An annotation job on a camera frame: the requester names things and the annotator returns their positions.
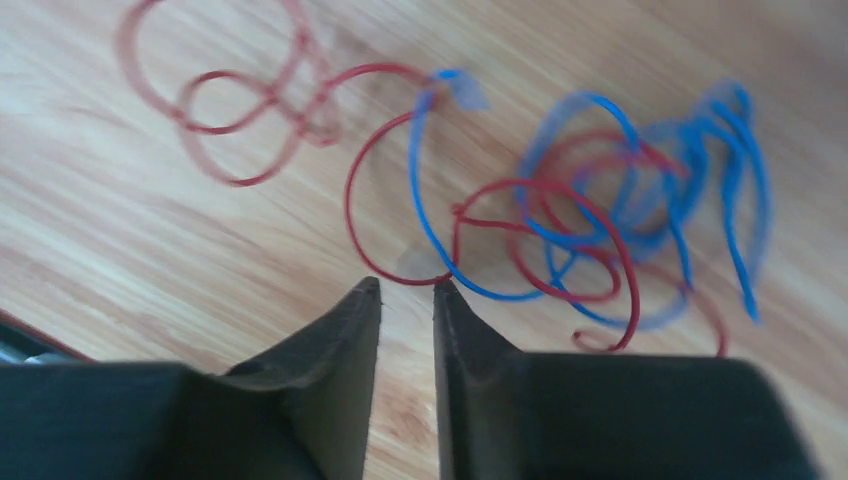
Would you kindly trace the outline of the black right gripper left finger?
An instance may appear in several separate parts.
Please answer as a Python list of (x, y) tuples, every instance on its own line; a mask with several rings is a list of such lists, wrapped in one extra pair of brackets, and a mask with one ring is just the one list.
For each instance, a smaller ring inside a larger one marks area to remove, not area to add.
[(5, 479), (359, 479), (381, 322), (366, 277), (215, 375), (180, 362), (1, 370)]

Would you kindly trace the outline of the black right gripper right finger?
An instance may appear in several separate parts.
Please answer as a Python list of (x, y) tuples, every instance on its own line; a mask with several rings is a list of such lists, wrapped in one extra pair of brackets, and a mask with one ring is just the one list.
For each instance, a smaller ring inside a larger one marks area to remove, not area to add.
[(434, 289), (444, 479), (816, 479), (771, 383), (709, 357), (523, 351)]

